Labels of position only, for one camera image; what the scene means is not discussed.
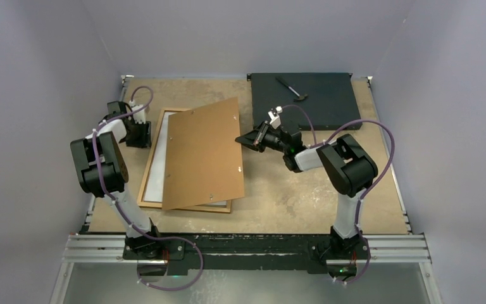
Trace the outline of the brown cardboard backing board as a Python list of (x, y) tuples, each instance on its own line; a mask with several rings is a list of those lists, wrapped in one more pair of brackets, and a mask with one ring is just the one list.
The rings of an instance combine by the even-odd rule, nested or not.
[(162, 208), (182, 209), (245, 195), (237, 98), (168, 119)]

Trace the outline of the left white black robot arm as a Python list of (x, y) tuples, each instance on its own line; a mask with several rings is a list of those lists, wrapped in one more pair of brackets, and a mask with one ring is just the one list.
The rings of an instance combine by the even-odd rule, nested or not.
[(155, 259), (165, 250), (161, 234), (140, 209), (127, 184), (129, 172), (120, 143), (149, 148), (151, 123), (140, 106), (123, 101), (107, 104), (108, 114), (87, 136), (70, 143), (73, 165), (83, 192), (106, 200), (126, 229), (125, 258)]

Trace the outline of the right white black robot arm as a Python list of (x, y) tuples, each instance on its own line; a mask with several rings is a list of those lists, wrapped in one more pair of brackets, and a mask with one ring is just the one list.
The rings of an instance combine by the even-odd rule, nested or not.
[(359, 240), (359, 201), (378, 175), (377, 164), (355, 138), (346, 134), (332, 143), (310, 148), (303, 143), (298, 128), (274, 128), (263, 122), (235, 142), (257, 152), (267, 148), (283, 153), (285, 166), (294, 173), (323, 168), (338, 193), (337, 215), (331, 227), (331, 252), (344, 258)]

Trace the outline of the brown wooden picture frame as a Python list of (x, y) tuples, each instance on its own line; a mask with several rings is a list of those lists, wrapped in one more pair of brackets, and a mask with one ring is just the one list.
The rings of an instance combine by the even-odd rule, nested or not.
[[(188, 111), (188, 108), (162, 108), (159, 113), (158, 122), (154, 134), (152, 135), (152, 146), (147, 157), (146, 167), (139, 186), (137, 203), (142, 208), (161, 209), (163, 186), (165, 181), (165, 158), (166, 158), (166, 141), (168, 131), (168, 117), (172, 114)], [(154, 200), (146, 199), (149, 182), (154, 182), (154, 190), (159, 194), (154, 195)]]

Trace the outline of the glossy plant photo print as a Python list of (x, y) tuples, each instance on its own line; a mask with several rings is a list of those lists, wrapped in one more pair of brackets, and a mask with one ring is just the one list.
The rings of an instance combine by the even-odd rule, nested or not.
[(229, 213), (244, 196), (235, 106), (164, 108), (147, 160), (138, 203), (163, 210)]

